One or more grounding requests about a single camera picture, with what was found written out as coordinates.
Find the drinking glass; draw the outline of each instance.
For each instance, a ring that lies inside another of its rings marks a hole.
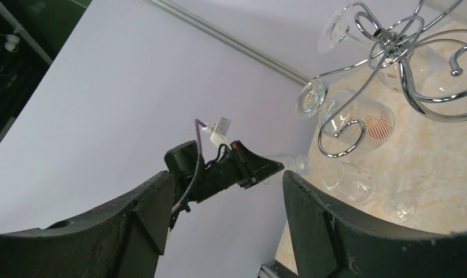
[[[356,45],[367,48],[372,48],[374,42],[363,38],[361,40],[354,34],[350,33],[350,25],[354,25],[354,9],[355,1],[347,0],[342,8],[336,10],[330,19],[323,26],[322,32],[318,37],[317,51],[320,54],[325,54],[331,51],[340,41],[350,41]]]
[[[393,59],[391,54],[385,59],[384,63],[388,63]],[[428,78],[442,68],[448,68],[448,62],[438,52],[434,51],[429,46],[419,47],[414,50],[414,54],[406,58],[409,61],[412,75],[414,76],[415,88],[418,92],[422,91]],[[383,68],[376,74],[378,80],[387,88],[395,92],[402,92],[400,83],[399,63]],[[429,89],[437,89],[436,86],[428,85]]]
[[[322,184],[349,204],[363,203],[379,197],[385,203],[385,215],[395,223],[409,220],[417,208],[415,198],[410,192],[394,192],[387,196],[376,194],[371,175],[345,162],[328,164],[322,173]]]
[[[286,170],[293,171],[302,177],[310,173],[311,165],[308,156],[306,155],[299,155],[296,160],[288,153],[280,153],[278,155],[268,155],[264,157],[281,162],[284,165],[284,169],[263,180],[263,184],[281,184],[282,176]]]
[[[322,127],[354,94],[350,90],[339,90],[330,94],[319,108],[319,126]],[[356,119],[362,120],[366,126],[366,135],[360,145],[366,150],[383,144],[394,130],[395,116],[390,108],[369,97],[359,96],[325,125],[323,133],[335,137],[334,135],[340,132],[347,123]],[[337,139],[347,144],[354,144],[360,134],[361,128],[353,125],[341,133]]]

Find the wine glass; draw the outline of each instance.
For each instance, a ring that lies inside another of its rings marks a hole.
[[[410,192],[394,192],[386,196],[376,194],[371,175],[345,162],[328,164],[322,173],[322,183],[329,192],[349,204],[364,203],[375,197],[382,199],[385,215],[394,223],[409,220],[417,209],[417,202]]]

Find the chrome curved arm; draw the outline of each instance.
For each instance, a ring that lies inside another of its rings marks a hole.
[[[460,45],[466,45],[466,42],[459,41],[457,39],[434,39],[432,41],[423,42],[423,43],[419,44],[416,47],[425,46],[425,45],[435,43],[435,42],[454,42],[454,43],[458,43]],[[460,98],[466,97],[467,96],[467,89],[464,90],[464,91],[461,91],[459,93],[449,94],[448,96],[443,96],[443,97],[427,97],[427,96],[423,96],[422,94],[420,94],[417,91],[414,92],[412,90],[410,91],[410,93],[414,97],[416,97],[419,101],[422,101],[423,103],[446,103],[448,101],[459,100]]]
[[[369,14],[369,16],[372,17],[373,20],[376,22],[376,24],[378,25],[377,29],[378,29],[378,28],[381,28],[382,25],[380,24],[380,22],[378,21],[378,19],[377,19],[376,16],[374,15],[374,13],[370,10],[370,8],[368,8],[368,6],[366,6],[365,3],[361,2],[361,1],[356,1],[356,2],[354,2],[354,3],[352,4],[352,6],[353,6],[353,7],[356,7],[356,6],[362,7],[363,10],[365,10],[365,12],[366,12],[367,14]]]
[[[422,32],[425,32],[427,31],[427,29],[430,29],[431,27],[433,27],[436,23],[438,23],[441,19],[443,19],[447,14],[449,14],[450,12],[452,12],[463,0],[457,0],[456,2],[454,2],[447,10],[445,10],[442,14],[440,14],[437,18],[435,18],[433,21],[431,21],[431,23],[429,23],[428,25],[426,25],[423,29],[422,29]],[[400,41],[397,45],[402,45],[406,42],[408,42],[409,40],[413,39],[415,36],[417,36],[419,33],[419,31],[413,33],[412,35],[408,36],[407,38],[405,38],[404,40]]]
[[[415,15],[415,16],[416,16],[416,15],[419,15],[419,12],[421,11],[422,6],[424,5],[424,2],[425,2],[425,1],[426,1],[426,0],[420,0],[420,1],[419,1],[419,4],[417,4],[417,7],[415,7],[415,10],[414,10],[414,15]]]
[[[462,1],[463,0],[456,0],[453,4],[451,4],[451,6],[447,10],[445,10],[437,18],[435,18],[433,21],[431,21],[431,23],[426,25],[426,27],[424,27],[424,31],[426,31],[427,29],[430,29],[431,27],[433,27],[436,23],[438,23],[441,19],[443,19],[447,14],[452,12]]]
[[[414,15],[415,16],[418,16],[419,15],[419,12],[421,11],[422,9],[422,6],[424,5],[424,1],[425,0],[420,0],[419,1],[419,4],[417,4],[417,7],[415,7],[415,10],[414,10]],[[401,30],[401,32],[399,33],[399,36],[405,34],[405,32],[407,32],[407,30],[410,28],[410,26],[412,25],[412,22],[414,22],[414,20],[410,20],[409,23],[407,23],[407,25],[405,25],[405,27],[403,27],[403,29]]]
[[[419,36],[422,34],[422,32],[424,32],[422,30],[422,28],[424,27],[424,19],[420,16],[408,16],[402,20],[399,20],[397,21],[394,25],[388,27],[388,31],[394,29],[395,27],[397,27],[398,25],[402,24],[403,22],[405,21],[414,21],[414,20],[418,20],[419,21],[419,31],[417,31],[417,35],[414,37],[414,40],[406,46],[406,48],[402,51],[400,51],[399,49],[399,46],[398,44],[385,50],[386,52],[385,53],[388,53],[390,50],[398,50],[399,51],[399,55],[397,57],[395,57],[394,59],[392,59],[390,62],[386,63],[386,64],[382,64],[382,63],[379,63],[379,65],[375,66],[371,63],[371,60],[368,60],[367,64],[368,64],[368,67],[370,67],[371,69],[373,70],[380,70],[382,68],[386,68],[386,67],[389,67],[390,65],[393,65],[394,63],[396,63],[397,61],[399,60],[402,60],[402,58],[411,50],[414,49],[416,43],[417,43],[417,40],[419,39]],[[373,47],[371,48],[370,50],[370,55],[371,53],[374,52],[375,50],[375,47],[378,45],[378,42],[375,42]]]
[[[322,135],[323,135],[323,130],[325,129],[325,126],[331,121],[333,120],[337,114],[339,112],[341,112],[342,110],[344,110],[351,102],[353,102],[365,89],[366,87],[368,87],[368,85],[371,83],[371,81],[373,80],[373,78],[376,76],[376,73],[378,71],[373,71],[373,73],[370,75],[370,77],[368,78],[368,80],[366,81],[366,83],[358,90],[358,92],[356,94],[354,94],[354,96],[352,96],[344,105],[342,105],[341,108],[339,108],[334,114],[332,114],[331,117],[329,117],[329,119],[327,119],[327,121],[325,121],[325,123],[322,124],[322,126],[320,127],[320,131],[318,132],[318,149],[320,150],[320,152],[327,156],[327,157],[330,157],[330,158],[340,158],[342,156],[345,156],[345,155],[348,155],[349,153],[351,153],[352,151],[354,151],[358,146],[359,144],[361,144],[361,142],[363,141],[363,139],[365,138],[365,134],[366,134],[366,125],[365,123],[360,120],[360,119],[355,119],[355,120],[352,120],[350,122],[348,122],[338,133],[334,134],[334,136],[337,138],[339,136],[341,136],[341,134],[347,129],[349,128],[350,125],[355,125],[355,124],[358,124],[360,127],[361,127],[361,134],[359,135],[359,138],[358,140],[348,149],[346,149],[345,151],[343,152],[339,152],[339,153],[330,153],[328,151],[326,151],[324,148],[323,148],[323,145],[322,145]]]
[[[452,33],[467,33],[467,29],[454,29],[454,30],[446,30],[446,31],[437,32],[435,34],[432,34],[432,35],[429,35],[429,36],[427,36],[425,38],[420,39],[417,42],[417,45],[420,45],[420,44],[424,43],[425,41],[428,41],[428,40],[430,40],[432,38],[436,38],[437,36],[442,36],[442,35],[452,34]]]
[[[460,76],[463,74],[463,68],[458,65],[458,58],[462,56],[467,51],[467,45],[462,46],[459,48],[455,53],[453,53],[450,57],[450,67],[451,67],[451,75],[452,76]]]
[[[377,52],[376,54],[371,56],[371,59],[374,59],[374,58],[380,56],[382,53],[385,53],[385,51],[381,50],[381,51]],[[328,76],[328,75],[332,75],[332,74],[338,74],[339,72],[343,72],[343,71],[348,71],[348,70],[351,70],[353,68],[359,67],[360,65],[364,65],[367,62],[368,62],[368,59],[364,59],[364,60],[362,60],[361,62],[359,62],[357,64],[349,65],[349,66],[347,66],[345,68],[340,68],[338,70],[336,69],[335,71],[329,71],[329,72],[326,72],[324,74],[317,75],[317,76],[313,77],[313,79],[318,79],[318,78],[321,78],[321,77],[324,77],[324,76]]]
[[[373,27],[377,30],[382,28],[381,25],[379,25],[379,23],[376,21],[374,17],[370,16],[369,14],[365,12],[357,12],[354,15],[354,22],[356,23],[356,27],[358,28],[359,32],[361,32],[361,34],[363,34],[363,36],[365,36],[367,39],[376,41],[375,36],[372,33],[368,32],[366,28],[363,26],[363,24],[361,24],[361,22],[359,21],[360,17],[366,18],[369,22],[371,22]]]
[[[403,94],[407,102],[419,112],[419,114],[425,116],[428,119],[435,120],[442,123],[455,123],[463,122],[467,120],[467,113],[458,114],[458,115],[444,115],[437,112],[434,112],[424,106],[411,92],[415,92],[415,84],[412,77],[412,71],[410,69],[409,63],[406,59],[399,61],[399,75],[400,82],[402,84]]]

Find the metal spiral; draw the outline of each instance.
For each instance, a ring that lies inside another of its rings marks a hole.
[[[337,74],[337,73],[347,71],[347,70],[353,69],[355,67],[358,67],[364,64],[367,64],[369,68],[373,69],[373,72],[369,76],[365,84],[354,94],[354,96],[352,96],[344,105],[342,105],[334,114],[332,114],[329,117],[329,119],[327,119],[327,121],[325,121],[325,123],[322,124],[322,126],[320,127],[320,131],[318,133],[318,148],[320,152],[322,152],[325,156],[330,157],[330,158],[340,158],[342,156],[348,155],[361,144],[361,142],[363,141],[366,135],[366,125],[364,121],[361,119],[353,119],[349,121],[340,131],[334,134],[334,137],[336,138],[340,137],[351,125],[358,125],[361,128],[361,134],[359,138],[357,139],[357,141],[345,151],[342,151],[339,153],[330,153],[326,151],[322,143],[322,132],[325,129],[326,125],[332,119],[334,119],[343,109],[348,107],[348,105],[350,105],[367,88],[367,86],[371,83],[371,81],[376,76],[379,70],[385,67],[388,67],[392,64],[395,64],[395,63],[399,64],[400,83],[402,85],[404,96],[407,102],[410,104],[410,106],[414,108],[418,113],[420,113],[421,115],[429,119],[432,119],[438,122],[462,122],[462,121],[467,120],[467,113],[459,114],[459,115],[443,115],[443,114],[439,114],[437,112],[431,111],[429,108],[427,108],[423,104],[423,103],[445,103],[448,101],[454,101],[454,100],[466,97],[467,89],[462,92],[458,92],[458,93],[451,94],[448,96],[443,96],[443,97],[423,96],[422,94],[417,92],[415,89],[412,70],[409,66],[409,60],[411,59],[411,55],[413,54],[413,50],[415,48],[428,45],[430,43],[435,43],[435,42],[445,42],[445,41],[454,42],[454,43],[459,43],[460,45],[462,45],[462,47],[459,48],[450,58],[451,75],[453,76],[461,75],[463,70],[457,63],[457,59],[460,55],[462,55],[463,53],[467,51],[467,43],[456,40],[456,39],[434,39],[434,40],[431,40],[431,39],[437,36],[449,34],[452,32],[467,32],[466,29],[444,31],[444,32],[440,32],[437,34],[430,35],[427,38],[419,40],[419,37],[421,36],[423,32],[425,32],[427,29],[431,28],[433,25],[439,22],[444,16],[446,16],[453,9],[455,9],[461,2],[462,0],[455,1],[445,12],[443,12],[440,16],[438,16],[433,21],[431,21],[431,23],[429,23],[428,25],[425,25],[424,19],[418,15],[422,8],[422,5],[424,4],[424,0],[420,0],[412,16],[399,20],[398,22],[396,22],[395,24],[393,24],[387,29],[382,28],[380,22],[376,19],[374,14],[364,3],[358,1],[352,4],[353,6],[359,6],[363,9],[362,12],[356,12],[354,16],[354,20],[355,20],[358,31],[361,32],[361,34],[365,36],[366,38],[372,41],[375,41],[368,58],[357,64],[350,65],[350,66],[347,66],[347,67],[344,67],[344,68],[341,68],[335,71],[331,71],[331,72],[318,75],[314,79],[318,79],[323,76],[328,76],[332,74]],[[372,26],[376,28],[376,32],[372,34],[368,30],[366,30],[361,24],[360,18],[364,18],[370,21]],[[418,31],[416,31],[413,34],[406,35],[405,33],[407,32],[407,30],[416,21],[419,23]],[[402,29],[402,31],[399,33],[394,32],[393,31],[394,28],[402,23],[407,23],[405,27]],[[376,54],[373,54],[377,46],[379,47],[380,51],[378,51]],[[373,60],[375,58],[378,59],[377,65],[373,64]],[[387,60],[388,58],[390,58],[390,62],[384,63],[384,61]]]

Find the marble table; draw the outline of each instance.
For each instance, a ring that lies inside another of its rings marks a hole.
[[[467,28],[467,26],[452,22],[437,31],[456,28]],[[444,37],[467,42],[467,34],[464,33],[448,34]],[[459,45],[434,43],[429,47],[448,60]],[[467,54],[464,54],[458,62],[467,72]],[[368,67],[358,68],[347,77],[331,84],[329,94],[342,88],[358,90],[370,74],[371,70]],[[443,95],[442,92],[431,90],[431,88],[436,88],[436,84],[441,84],[443,81],[451,80],[449,67],[443,68],[429,76],[424,85],[423,94]],[[465,89],[467,76],[453,83],[455,89]],[[413,110],[402,93],[387,88],[376,78],[364,94],[392,109],[396,122],[393,133],[380,147],[371,151],[357,149],[340,160],[370,173],[378,194],[409,191],[414,195],[417,201],[417,211],[410,220],[401,225],[442,234],[466,231],[467,122],[433,122]],[[467,98],[439,107],[429,106],[429,108],[444,114],[467,112]],[[312,168],[305,179],[324,190],[320,180],[322,170],[333,159],[320,153],[317,138],[318,130],[315,132],[308,154]],[[323,142],[325,148],[331,152],[347,149],[346,145],[331,138],[324,137]],[[384,212],[384,201],[380,198],[376,197],[369,202],[355,206],[373,216],[388,220]],[[287,223],[275,258],[297,273]]]

